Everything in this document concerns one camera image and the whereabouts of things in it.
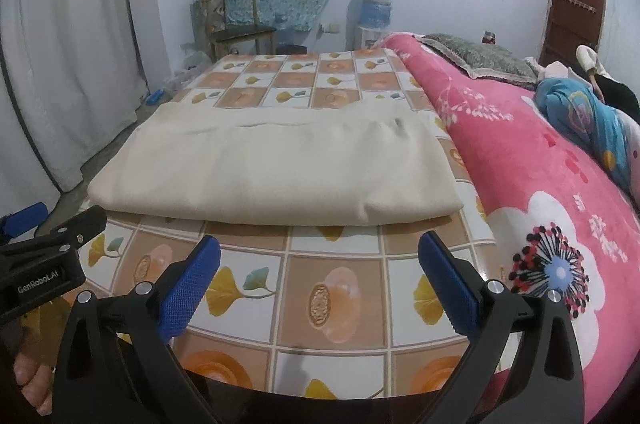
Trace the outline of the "person's left hand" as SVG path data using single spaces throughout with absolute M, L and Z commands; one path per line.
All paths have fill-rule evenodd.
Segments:
M 52 412 L 53 372 L 32 352 L 19 352 L 14 360 L 14 374 L 26 401 L 41 416 Z

